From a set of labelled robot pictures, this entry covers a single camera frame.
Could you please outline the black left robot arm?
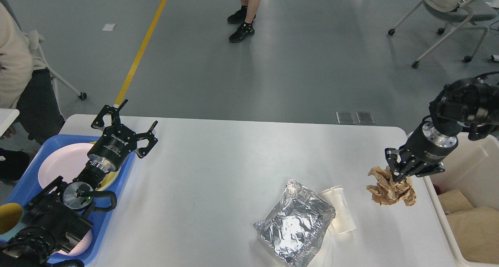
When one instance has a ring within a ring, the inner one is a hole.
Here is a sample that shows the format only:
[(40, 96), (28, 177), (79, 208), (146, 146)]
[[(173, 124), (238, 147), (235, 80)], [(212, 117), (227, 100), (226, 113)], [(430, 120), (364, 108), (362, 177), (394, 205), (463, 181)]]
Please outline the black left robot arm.
[(93, 223), (93, 213), (116, 208), (115, 192), (99, 189), (110, 172), (116, 172), (130, 153), (143, 158), (157, 143), (155, 121), (148, 131), (136, 133), (123, 125), (119, 112), (125, 106), (105, 105), (91, 127), (102, 136), (88, 151), (88, 161), (71, 182), (58, 176), (24, 207), (20, 218), (6, 233), (14, 235), (1, 244), (1, 263), (8, 267), (49, 267), (50, 256), (60, 250), (71, 252), (82, 242)]

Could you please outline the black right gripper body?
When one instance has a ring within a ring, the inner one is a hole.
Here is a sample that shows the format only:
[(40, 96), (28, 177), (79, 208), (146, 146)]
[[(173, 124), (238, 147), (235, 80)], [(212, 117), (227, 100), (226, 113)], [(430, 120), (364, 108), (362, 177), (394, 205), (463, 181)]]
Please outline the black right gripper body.
[(458, 138), (440, 133), (431, 121), (423, 121), (402, 146), (402, 161), (438, 164), (458, 146)]

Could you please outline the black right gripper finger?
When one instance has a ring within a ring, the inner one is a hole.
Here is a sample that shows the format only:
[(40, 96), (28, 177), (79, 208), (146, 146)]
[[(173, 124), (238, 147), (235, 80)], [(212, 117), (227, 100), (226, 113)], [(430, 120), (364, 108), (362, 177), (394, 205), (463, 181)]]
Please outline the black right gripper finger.
[(438, 163), (429, 163), (422, 160), (410, 160), (407, 162), (408, 169), (405, 173), (406, 177), (416, 176), (424, 177), (445, 171), (442, 161)]
[(410, 150), (385, 148), (384, 153), (393, 182), (401, 182), (406, 177), (417, 175), (419, 160)]

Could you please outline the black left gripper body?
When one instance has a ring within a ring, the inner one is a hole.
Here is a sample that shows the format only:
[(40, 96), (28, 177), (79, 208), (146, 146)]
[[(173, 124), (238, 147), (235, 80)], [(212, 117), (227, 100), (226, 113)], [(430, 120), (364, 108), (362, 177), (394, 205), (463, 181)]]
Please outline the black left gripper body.
[(135, 135), (135, 132), (128, 131), (104, 133), (87, 153), (87, 164), (103, 172), (117, 171), (136, 149)]

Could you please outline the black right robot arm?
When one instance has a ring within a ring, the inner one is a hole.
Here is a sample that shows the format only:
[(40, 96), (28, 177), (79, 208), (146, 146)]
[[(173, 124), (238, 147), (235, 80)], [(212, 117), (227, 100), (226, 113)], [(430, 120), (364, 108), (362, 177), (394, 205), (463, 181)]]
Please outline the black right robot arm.
[(429, 103), (429, 115), (399, 148), (386, 148), (392, 180), (425, 177), (444, 172), (443, 160), (458, 146), (459, 133), (477, 141), (498, 129), (499, 88), (483, 73), (445, 85)]

